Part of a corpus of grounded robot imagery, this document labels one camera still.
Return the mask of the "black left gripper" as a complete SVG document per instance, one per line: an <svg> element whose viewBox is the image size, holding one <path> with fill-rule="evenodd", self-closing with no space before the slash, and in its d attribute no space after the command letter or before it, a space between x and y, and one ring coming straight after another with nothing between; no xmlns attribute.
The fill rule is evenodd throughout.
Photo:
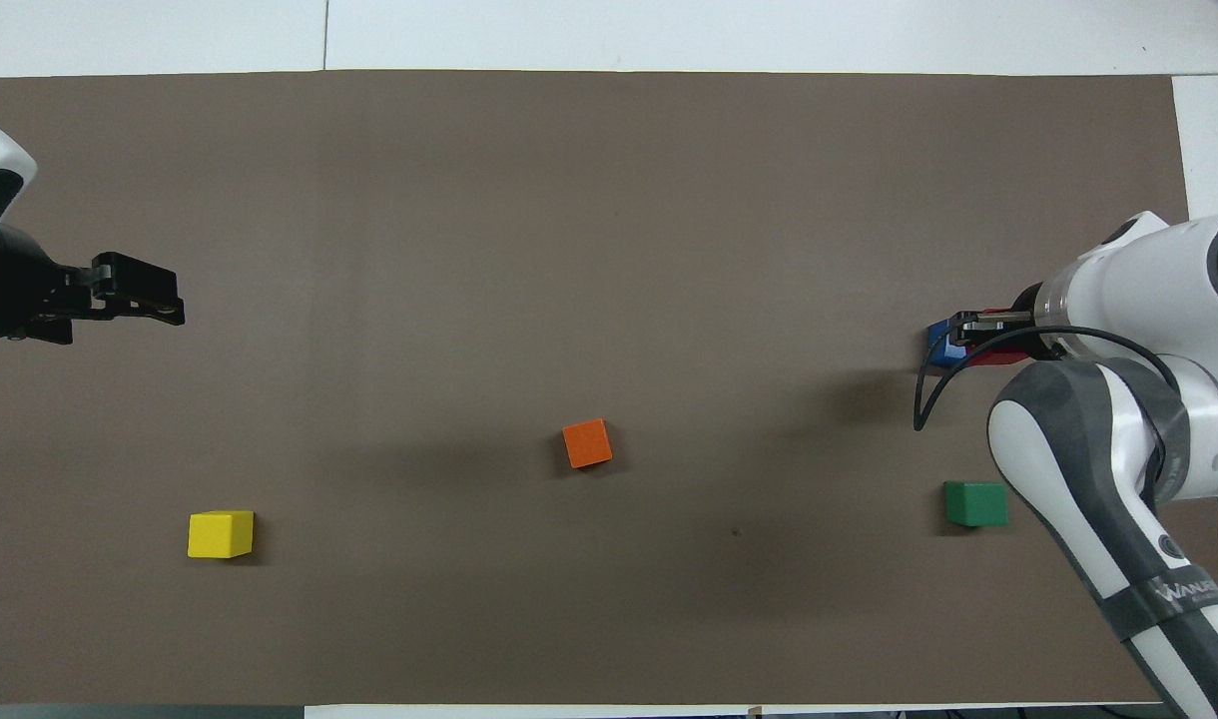
<svg viewBox="0 0 1218 719"><path fill-rule="evenodd" d="M179 301L179 279L162 266L121 252L95 256L93 295L72 283L78 269L49 258L33 236L0 227L0 340L72 342L72 322L147 319L180 327L184 306L153 307L135 301Z"/></svg>

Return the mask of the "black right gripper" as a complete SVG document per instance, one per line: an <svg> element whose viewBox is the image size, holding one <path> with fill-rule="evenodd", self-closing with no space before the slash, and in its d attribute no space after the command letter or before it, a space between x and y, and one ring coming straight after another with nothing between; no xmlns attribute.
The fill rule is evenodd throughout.
<svg viewBox="0 0 1218 719"><path fill-rule="evenodd" d="M1004 338L1012 331L1006 331L1007 324L1015 323L1015 314L1024 314L1018 328L1037 327L1037 299L1043 284L1032 284L1021 291L1012 301L1012 313L957 313L950 321L950 344L952 347L963 351L977 351L982 346L998 347L1002 345ZM1029 360L1058 360L1058 349L1052 349L1044 341L1043 334L1028 333L1024 336L1011 341L1013 352L1024 353Z"/></svg>

